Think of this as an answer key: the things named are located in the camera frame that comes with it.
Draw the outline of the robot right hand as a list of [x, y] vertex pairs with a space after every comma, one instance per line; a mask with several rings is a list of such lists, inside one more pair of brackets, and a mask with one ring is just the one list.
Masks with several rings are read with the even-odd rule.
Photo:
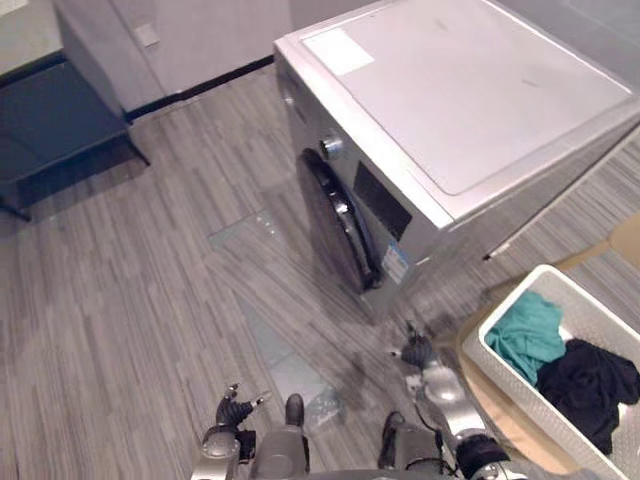
[[406, 321], [405, 326], [406, 342], [402, 347], [392, 348], [389, 354], [420, 371], [435, 366], [438, 357], [430, 339], [413, 322]]

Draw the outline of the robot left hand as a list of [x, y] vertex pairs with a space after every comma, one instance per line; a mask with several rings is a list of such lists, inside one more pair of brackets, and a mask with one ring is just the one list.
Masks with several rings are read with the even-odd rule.
[[216, 409], [216, 427], [237, 428], [254, 410], [267, 402], [272, 396], [272, 391], [266, 390], [258, 394], [254, 399], [239, 402], [237, 400], [239, 388], [239, 383], [233, 383], [225, 390]]

